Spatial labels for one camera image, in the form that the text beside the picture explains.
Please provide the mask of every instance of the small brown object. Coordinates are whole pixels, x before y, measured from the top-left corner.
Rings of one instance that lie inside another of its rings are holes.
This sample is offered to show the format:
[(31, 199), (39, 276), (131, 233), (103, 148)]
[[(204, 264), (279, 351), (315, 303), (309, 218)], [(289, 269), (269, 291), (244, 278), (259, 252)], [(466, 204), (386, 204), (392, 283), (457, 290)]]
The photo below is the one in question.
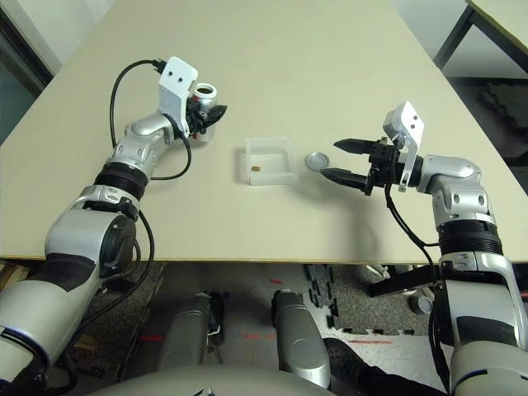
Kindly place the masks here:
[(95, 351), (97, 349), (97, 340), (92, 336), (83, 334), (75, 344), (75, 347), (86, 349), (87, 351)]

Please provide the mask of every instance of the white table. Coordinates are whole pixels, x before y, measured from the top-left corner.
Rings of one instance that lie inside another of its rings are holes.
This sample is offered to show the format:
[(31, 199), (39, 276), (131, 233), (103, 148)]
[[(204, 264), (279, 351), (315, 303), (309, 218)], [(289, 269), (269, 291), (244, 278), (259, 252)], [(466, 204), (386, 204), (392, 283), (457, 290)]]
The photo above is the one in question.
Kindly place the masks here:
[[(460, 156), (483, 170), (505, 253), (528, 258), (528, 200), (440, 70), (386, 1), (122, 0), (63, 67), (0, 148), (0, 257), (43, 257), (46, 233), (93, 182), (111, 148), (108, 101), (118, 72), (137, 59), (177, 55), (229, 106), (191, 170), (152, 182), (142, 199), (158, 260), (424, 262), (385, 209), (304, 166), (323, 151), (359, 173), (366, 156), (332, 146), (378, 139), (385, 114), (409, 100), (426, 123), (421, 154)], [(116, 130), (157, 107), (158, 75), (127, 75)], [(249, 186), (245, 139), (288, 136), (300, 180)], [(183, 167), (182, 148), (157, 174)], [(431, 197), (394, 191), (415, 232), (436, 240)], [(139, 241), (146, 250), (141, 226)]]

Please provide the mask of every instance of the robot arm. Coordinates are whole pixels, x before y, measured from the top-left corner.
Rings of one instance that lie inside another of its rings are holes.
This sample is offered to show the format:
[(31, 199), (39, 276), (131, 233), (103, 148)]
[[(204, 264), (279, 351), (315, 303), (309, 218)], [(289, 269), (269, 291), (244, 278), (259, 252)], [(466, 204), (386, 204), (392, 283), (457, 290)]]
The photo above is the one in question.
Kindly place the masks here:
[[(55, 221), (42, 269), (2, 292), (0, 390), (10, 383), (19, 390), (33, 386), (24, 390), (29, 394), (42, 390), (46, 370), (70, 343), (93, 295), (130, 263), (139, 201), (159, 157), (189, 138), (192, 128), (203, 134), (224, 114), (225, 106), (205, 110), (190, 97), (197, 76), (179, 58), (167, 61), (158, 111), (126, 126), (94, 184)], [(188, 117), (203, 122), (191, 128)]]
[(423, 123), (409, 102), (387, 115), (384, 130), (394, 145), (386, 138), (335, 143), (349, 153), (369, 154), (367, 176), (343, 169), (321, 173), (368, 196), (374, 186), (390, 184), (431, 195), (441, 250), (432, 315), (440, 341), (455, 347), (448, 390), (528, 394), (528, 320), (479, 167), (462, 158), (417, 156)]

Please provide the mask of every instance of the round metal lid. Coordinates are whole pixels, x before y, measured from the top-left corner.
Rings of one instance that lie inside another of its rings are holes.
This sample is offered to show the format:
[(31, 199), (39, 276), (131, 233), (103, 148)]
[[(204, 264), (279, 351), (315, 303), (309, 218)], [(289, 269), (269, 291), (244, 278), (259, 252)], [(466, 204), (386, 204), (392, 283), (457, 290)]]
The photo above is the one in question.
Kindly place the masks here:
[(327, 154), (314, 152), (310, 153), (304, 159), (306, 166), (313, 171), (319, 172), (321, 169), (328, 167), (330, 164), (330, 158)]

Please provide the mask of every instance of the can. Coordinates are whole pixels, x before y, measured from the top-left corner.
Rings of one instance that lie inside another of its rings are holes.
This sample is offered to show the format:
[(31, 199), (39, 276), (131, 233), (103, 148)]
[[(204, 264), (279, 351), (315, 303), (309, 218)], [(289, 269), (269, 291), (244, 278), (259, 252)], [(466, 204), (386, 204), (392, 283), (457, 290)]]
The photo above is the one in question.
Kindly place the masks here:
[[(195, 91), (192, 93), (192, 99), (200, 103), (200, 115), (206, 118), (207, 114), (213, 107), (218, 104), (216, 97), (216, 88), (207, 82), (200, 82), (196, 84)], [(195, 131), (192, 135), (193, 139), (199, 142), (210, 142), (215, 136), (215, 125), (210, 126), (202, 134), (200, 131)]]

